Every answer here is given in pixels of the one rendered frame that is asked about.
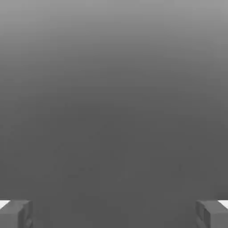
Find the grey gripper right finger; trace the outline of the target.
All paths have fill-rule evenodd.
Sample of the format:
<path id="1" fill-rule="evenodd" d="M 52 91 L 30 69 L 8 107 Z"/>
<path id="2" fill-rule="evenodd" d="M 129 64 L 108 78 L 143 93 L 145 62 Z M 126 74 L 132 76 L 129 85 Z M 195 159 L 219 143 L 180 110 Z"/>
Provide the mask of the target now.
<path id="1" fill-rule="evenodd" d="M 228 228 L 228 200 L 198 200 L 196 228 Z"/>

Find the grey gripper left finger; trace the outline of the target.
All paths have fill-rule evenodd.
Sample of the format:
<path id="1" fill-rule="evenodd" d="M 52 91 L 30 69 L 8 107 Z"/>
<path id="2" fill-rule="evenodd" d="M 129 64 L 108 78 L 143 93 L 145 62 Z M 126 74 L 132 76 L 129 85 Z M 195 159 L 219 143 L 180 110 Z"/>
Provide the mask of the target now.
<path id="1" fill-rule="evenodd" d="M 0 199 L 0 228 L 33 228 L 33 202 Z"/>

